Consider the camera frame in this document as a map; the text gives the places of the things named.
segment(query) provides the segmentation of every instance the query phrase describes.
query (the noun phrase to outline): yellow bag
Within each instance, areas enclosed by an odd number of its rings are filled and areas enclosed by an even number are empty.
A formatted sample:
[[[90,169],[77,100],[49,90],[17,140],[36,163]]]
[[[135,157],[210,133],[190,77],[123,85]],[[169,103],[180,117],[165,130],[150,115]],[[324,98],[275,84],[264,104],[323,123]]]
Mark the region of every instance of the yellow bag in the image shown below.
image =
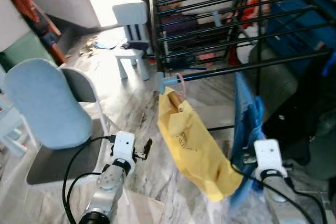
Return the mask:
[[[180,172],[209,200],[219,201],[235,192],[242,177],[231,168],[189,103],[169,87],[159,98],[157,124]]]

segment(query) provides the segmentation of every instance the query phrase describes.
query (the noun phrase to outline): white cabinet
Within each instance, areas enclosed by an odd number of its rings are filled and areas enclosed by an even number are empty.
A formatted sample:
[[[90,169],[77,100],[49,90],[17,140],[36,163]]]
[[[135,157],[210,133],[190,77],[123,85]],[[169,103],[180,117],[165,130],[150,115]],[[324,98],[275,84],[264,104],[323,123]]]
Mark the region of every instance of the white cabinet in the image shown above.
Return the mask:
[[[0,0],[0,52],[30,31],[11,0]]]

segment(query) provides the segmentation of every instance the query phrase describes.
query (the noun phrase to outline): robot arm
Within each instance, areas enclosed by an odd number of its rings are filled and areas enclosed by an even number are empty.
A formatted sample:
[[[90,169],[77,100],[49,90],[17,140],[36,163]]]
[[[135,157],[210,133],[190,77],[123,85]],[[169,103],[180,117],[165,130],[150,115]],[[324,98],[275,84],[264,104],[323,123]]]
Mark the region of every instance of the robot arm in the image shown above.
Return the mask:
[[[278,141],[258,140],[254,143],[254,148],[258,162],[256,177],[294,201],[295,193],[284,180],[288,174],[282,165]],[[277,193],[264,188],[264,194],[274,223],[307,224],[303,214]]]
[[[152,140],[143,153],[134,151],[134,134],[118,132],[112,148],[112,164],[97,179],[97,189],[79,224],[110,224],[117,215],[123,184],[135,169],[136,158],[147,159]]]

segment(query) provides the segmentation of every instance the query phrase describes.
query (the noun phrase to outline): chair leg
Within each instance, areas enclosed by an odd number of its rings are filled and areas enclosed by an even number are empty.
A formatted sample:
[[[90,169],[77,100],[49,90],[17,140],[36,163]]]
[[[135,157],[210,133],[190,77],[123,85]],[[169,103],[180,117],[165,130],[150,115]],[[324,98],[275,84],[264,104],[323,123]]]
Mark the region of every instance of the chair leg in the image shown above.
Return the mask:
[[[126,79],[127,78],[127,73],[126,73],[126,71],[124,69],[124,66],[122,65],[119,58],[117,58],[117,63],[118,63],[120,78],[121,79]]]
[[[27,133],[28,133],[28,135],[29,135],[29,138],[30,138],[30,140],[31,140],[31,142],[32,142],[32,144],[33,144],[33,146],[34,146],[34,148],[38,150],[38,144],[37,144],[37,141],[36,141],[36,139],[35,139],[35,137],[34,137],[34,135],[33,135],[33,133],[32,133],[32,130],[31,130],[30,127],[29,127],[29,124],[28,124],[26,118],[25,118],[23,115],[21,115],[21,119],[22,119],[22,122],[23,122],[23,124],[24,124],[24,126],[25,126],[25,128],[26,128],[26,131],[27,131]]]
[[[129,206],[130,205],[130,197],[129,197],[128,192],[126,191],[124,186],[122,187],[122,191],[123,191],[123,194],[125,195],[126,205]]]
[[[150,44],[148,44],[147,54],[148,54],[148,55],[152,55],[152,54],[153,54],[153,50],[152,50]]]
[[[100,103],[99,103],[98,100],[96,101],[96,107],[97,107],[97,110],[98,110],[99,120],[100,120],[101,126],[103,128],[104,135],[108,136],[109,131],[108,131],[107,126],[106,126],[106,121],[105,121],[105,118],[104,118],[103,110],[101,109],[101,106],[100,106]]]
[[[14,155],[18,156],[18,157],[22,157],[23,155],[25,155],[27,148],[24,147],[23,145],[17,143],[16,141],[14,141],[13,139],[11,139],[8,136],[3,136],[0,137],[0,141],[6,145],[6,147],[12,152],[14,153]]]
[[[139,70],[140,70],[140,75],[142,77],[143,80],[148,80],[149,79],[149,75],[147,73],[145,64],[142,60],[142,57],[138,58],[138,65],[139,65]]]
[[[132,66],[135,66],[137,63],[136,63],[137,61],[135,60],[135,59],[131,59],[131,64],[132,64]]]

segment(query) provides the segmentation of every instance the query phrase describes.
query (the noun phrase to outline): pink hook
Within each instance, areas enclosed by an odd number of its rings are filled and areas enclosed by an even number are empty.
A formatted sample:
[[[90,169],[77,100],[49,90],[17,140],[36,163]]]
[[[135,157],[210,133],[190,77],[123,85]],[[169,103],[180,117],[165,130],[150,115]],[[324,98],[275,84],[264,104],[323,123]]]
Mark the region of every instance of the pink hook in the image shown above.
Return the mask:
[[[181,84],[182,84],[181,96],[183,99],[185,99],[185,96],[187,95],[187,88],[185,85],[185,80],[180,73],[176,73],[176,76],[181,80]]]

